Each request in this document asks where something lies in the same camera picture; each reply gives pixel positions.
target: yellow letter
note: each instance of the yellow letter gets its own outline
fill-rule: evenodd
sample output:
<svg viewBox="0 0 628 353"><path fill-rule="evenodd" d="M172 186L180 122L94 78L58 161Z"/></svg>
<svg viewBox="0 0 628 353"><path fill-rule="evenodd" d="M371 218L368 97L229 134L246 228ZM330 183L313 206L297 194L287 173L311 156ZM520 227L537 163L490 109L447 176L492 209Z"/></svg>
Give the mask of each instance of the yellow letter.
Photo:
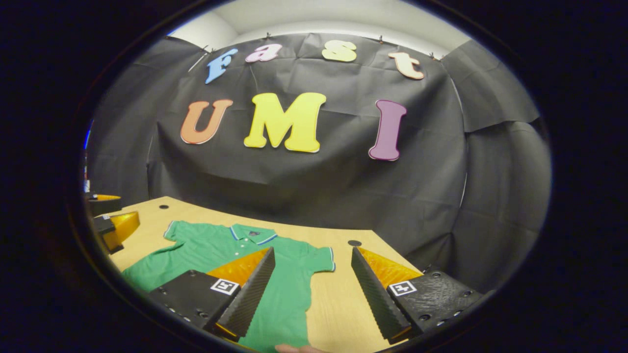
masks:
<svg viewBox="0 0 628 353"><path fill-rule="evenodd" d="M388 57L394 58L397 70L404 76L415 80L420 80L424 77L423 72L416 71L412 66L412 64L419 65L419 60L411 58L408 53L390 53Z"/></svg>
<svg viewBox="0 0 628 353"><path fill-rule="evenodd" d="M251 123L251 132L244 139L244 146L262 148L266 145L264 126L271 140L271 146L277 147L292 127L286 148L291 151L318 152L320 143L316 140L318 110L327 98L320 93L303 93L283 112L277 95L262 93L253 97L255 113Z"/></svg>
<svg viewBox="0 0 628 353"><path fill-rule="evenodd" d="M355 44L350 41L330 40L325 43L323 58L340 62L352 62L357 57L354 52L356 48Z"/></svg>

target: purple letter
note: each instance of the purple letter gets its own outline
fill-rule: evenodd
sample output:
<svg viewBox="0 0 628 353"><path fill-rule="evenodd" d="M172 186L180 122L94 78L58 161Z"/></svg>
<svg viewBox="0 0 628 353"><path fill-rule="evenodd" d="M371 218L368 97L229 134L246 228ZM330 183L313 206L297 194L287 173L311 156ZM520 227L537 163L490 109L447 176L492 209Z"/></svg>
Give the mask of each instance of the purple letter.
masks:
<svg viewBox="0 0 628 353"><path fill-rule="evenodd" d="M375 105L381 113L375 146L369 149L374 160L395 161L399 158L397 137L401 117L408 112L404 106L389 100L378 100Z"/></svg>

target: blue collar stripe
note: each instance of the blue collar stripe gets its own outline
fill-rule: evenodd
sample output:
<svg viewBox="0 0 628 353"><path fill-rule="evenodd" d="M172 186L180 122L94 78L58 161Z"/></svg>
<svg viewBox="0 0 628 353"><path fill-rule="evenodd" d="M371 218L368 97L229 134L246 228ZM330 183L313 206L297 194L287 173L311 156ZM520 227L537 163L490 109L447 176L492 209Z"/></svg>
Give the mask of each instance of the blue collar stripe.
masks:
<svg viewBox="0 0 628 353"><path fill-rule="evenodd" d="M172 222L170 222L170 225L168 226L168 229L166 229L166 231L163 233L163 237L164 237L164 238L166 237L166 234L168 233L168 231L170 230L170 228L172 227L172 224L173 224L174 222L175 222L174 220L173 220Z"/></svg>
<svg viewBox="0 0 628 353"><path fill-rule="evenodd" d="M332 252L332 264L333 264L332 272L334 272L334 271L336 271L336 262L334 262L334 260L333 260L333 249L331 247L329 247L329 251Z"/></svg>
<svg viewBox="0 0 628 353"><path fill-rule="evenodd" d="M231 230L231 235L234 236L235 240L240 240L237 236L236 236L236 232L234 231L233 227L229 227L229 230Z"/></svg>
<svg viewBox="0 0 628 353"><path fill-rule="evenodd" d="M265 244L265 243L275 239L276 237L277 237L277 234L273 234L270 238L266 239L265 241L259 242L257 245Z"/></svg>

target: wall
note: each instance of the wall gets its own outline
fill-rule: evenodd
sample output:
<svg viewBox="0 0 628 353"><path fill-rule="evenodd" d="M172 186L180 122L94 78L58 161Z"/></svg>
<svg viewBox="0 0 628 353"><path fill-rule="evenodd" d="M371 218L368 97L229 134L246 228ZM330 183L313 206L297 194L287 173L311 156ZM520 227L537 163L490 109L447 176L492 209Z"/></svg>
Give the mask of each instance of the wall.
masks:
<svg viewBox="0 0 628 353"><path fill-rule="evenodd" d="M179 27L170 36L189 41L201 48L207 46L209 52L212 48L229 46L238 36L238 32L218 14L209 12Z"/></svg>
<svg viewBox="0 0 628 353"><path fill-rule="evenodd" d="M379 39L440 58L469 40L448 23L398 0L237 0L192 20L172 36L201 48L290 33Z"/></svg>

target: pink letter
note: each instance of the pink letter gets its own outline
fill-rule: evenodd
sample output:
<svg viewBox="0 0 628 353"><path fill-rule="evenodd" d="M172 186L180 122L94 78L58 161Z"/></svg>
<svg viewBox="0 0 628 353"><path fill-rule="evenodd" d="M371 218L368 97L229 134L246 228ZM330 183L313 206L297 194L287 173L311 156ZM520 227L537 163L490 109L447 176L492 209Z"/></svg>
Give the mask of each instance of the pink letter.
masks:
<svg viewBox="0 0 628 353"><path fill-rule="evenodd" d="M379 130L375 146L369 149L369 157L374 160L395 161L399 158L397 150L399 123L408 110L401 104L389 100L378 100L375 105L380 112Z"/></svg>
<svg viewBox="0 0 628 353"><path fill-rule="evenodd" d="M244 61L254 63L256 61L267 62L277 57L277 52L281 49L281 44L269 44L260 46L255 52L250 54Z"/></svg>

